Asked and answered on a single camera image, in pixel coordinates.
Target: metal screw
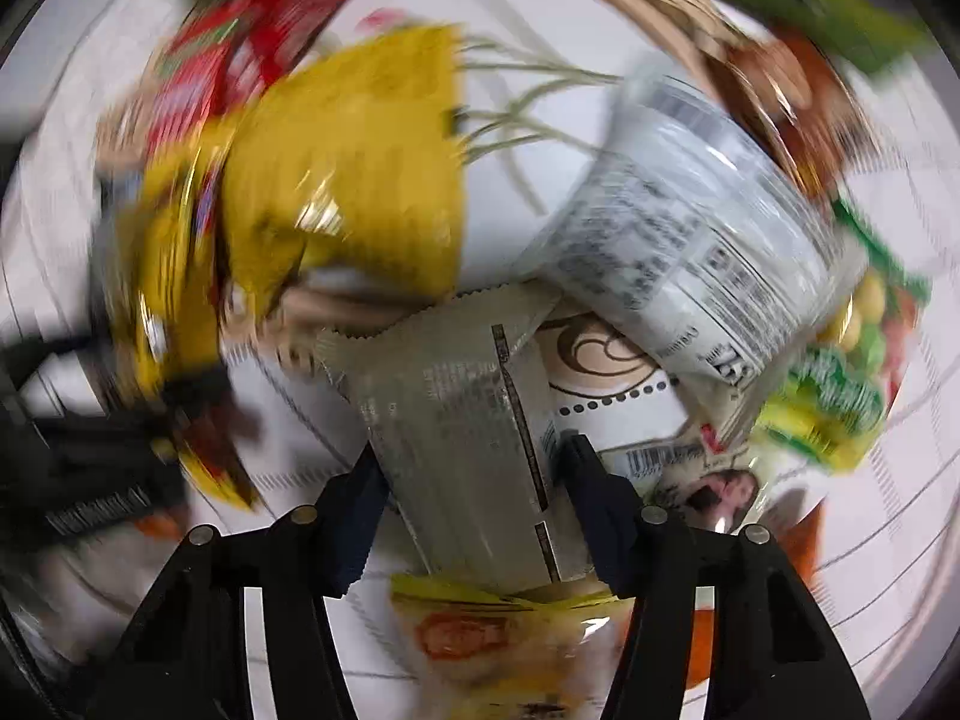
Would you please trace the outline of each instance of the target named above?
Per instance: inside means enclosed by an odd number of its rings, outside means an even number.
[[[202,547],[204,544],[210,543],[215,533],[216,531],[210,525],[198,525],[186,535],[186,538],[195,547]]]
[[[743,529],[743,535],[755,544],[765,544],[770,541],[770,531],[762,525],[748,525]]]
[[[296,525],[309,525],[317,518],[317,510],[312,506],[298,506],[290,512],[290,519]]]
[[[644,506],[640,517],[650,525],[662,525],[666,522],[666,512],[659,506]]]

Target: yellow snack bag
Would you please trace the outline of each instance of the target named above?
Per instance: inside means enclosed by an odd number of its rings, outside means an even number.
[[[236,129],[223,119],[145,172],[128,225],[142,228],[131,296],[133,373],[143,394],[214,365],[218,353],[217,200]],[[125,318],[114,317],[114,337]]]
[[[262,319],[308,251],[311,264],[346,262],[426,298],[453,291],[456,44],[449,26],[400,30],[280,81],[248,110],[223,186],[248,313]]]
[[[392,605],[448,720],[573,717],[610,687],[632,609],[606,590],[536,603],[407,575]]]
[[[109,300],[143,394],[217,361],[224,271],[256,320],[305,255],[426,298],[453,291],[456,46],[454,28],[418,26],[352,47],[157,153],[115,223]]]

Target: yellow wrapper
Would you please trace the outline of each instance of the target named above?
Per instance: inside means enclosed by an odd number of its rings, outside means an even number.
[[[632,603],[608,590],[548,604],[397,575],[392,606],[446,720],[572,717],[603,695]]]
[[[911,274],[847,201],[833,204],[838,225],[870,259],[851,295],[790,367],[763,406],[755,434],[846,473],[883,431],[915,343],[930,282]]]
[[[333,55],[212,119],[148,165],[114,337],[144,394],[218,359],[217,244],[263,319],[301,266],[345,262],[426,298],[451,293],[463,227],[457,35],[401,30]]]
[[[248,312],[264,316],[307,250],[314,265],[347,262],[428,298],[453,291],[456,45],[448,26],[401,30],[280,81],[248,111],[223,186]]]

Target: snack package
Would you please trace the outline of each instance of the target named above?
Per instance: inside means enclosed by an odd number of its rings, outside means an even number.
[[[866,119],[827,58],[803,35],[744,38],[704,55],[733,117],[808,199],[827,210],[845,163],[874,147]]]
[[[833,471],[856,468],[880,435],[893,405],[929,280],[906,274],[844,201],[838,223],[851,229],[870,268],[790,368],[760,413],[755,432],[784,442]]]
[[[245,313],[266,316],[308,245],[424,298],[453,292],[464,213],[456,46],[449,26],[398,30],[283,79],[246,109],[223,192]]]
[[[455,45],[452,28],[426,26],[344,50],[151,160],[98,239],[140,391],[217,361],[224,277],[232,305],[261,320],[308,244],[431,298],[452,292]]]
[[[605,151],[518,269],[678,376],[722,448],[856,280],[857,256],[664,58],[624,82]]]
[[[514,593],[589,571],[551,464],[553,403],[533,343],[558,299],[545,285],[512,285],[374,338],[320,338],[431,573]]]
[[[676,378],[608,322],[568,298],[536,332],[557,427],[606,451],[671,440],[691,423]]]
[[[600,459],[629,479],[645,503],[681,512],[688,525],[717,533],[756,522],[766,509],[768,485],[789,464],[784,452],[763,442],[714,455],[691,434],[604,452]]]
[[[537,604],[405,575],[392,605],[448,720],[587,716],[587,699],[610,689],[632,610],[608,591]]]
[[[213,0],[198,5],[141,83],[97,127],[100,172],[143,167],[212,117],[288,74],[346,0]]]
[[[179,461],[206,498],[252,511],[261,498],[230,437],[235,420],[230,400],[196,416],[181,431]]]

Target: food package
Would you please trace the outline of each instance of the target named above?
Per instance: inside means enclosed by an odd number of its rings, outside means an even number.
[[[232,400],[192,419],[181,431],[179,461],[200,494],[252,511],[261,498],[230,437],[236,420]]]
[[[716,455],[695,433],[603,452],[600,460],[611,473],[629,479],[645,503],[680,512],[688,525],[717,533],[736,533],[757,522],[776,478],[805,462],[763,440]]]
[[[453,292],[464,213],[457,45],[450,26],[397,30],[245,109],[223,225],[246,313],[266,316],[308,245],[315,264],[349,264],[423,298]]]
[[[533,334],[559,298],[536,283],[471,293],[374,338],[318,345],[431,573],[515,593],[589,571],[551,464],[557,431]]]
[[[608,591],[538,604],[405,575],[392,605],[448,720],[587,716],[610,689],[632,610]]]
[[[808,199],[827,210],[844,164],[874,147],[853,95],[812,42],[779,30],[709,55],[733,117],[754,135]]]
[[[99,172],[143,167],[288,74],[346,0],[212,0],[158,50],[97,127]]]
[[[850,471],[893,405],[930,283],[905,272],[846,202],[835,202],[834,213],[860,240],[870,268],[790,368],[760,413],[757,432],[827,469]]]
[[[263,319],[308,244],[412,292],[452,291],[455,44],[440,26],[344,50],[151,160],[138,199],[96,241],[103,303],[140,391],[219,359],[224,276],[232,306]]]
[[[521,257],[679,377],[715,447],[746,437],[862,269],[776,165],[667,59],[629,77],[606,148]]]

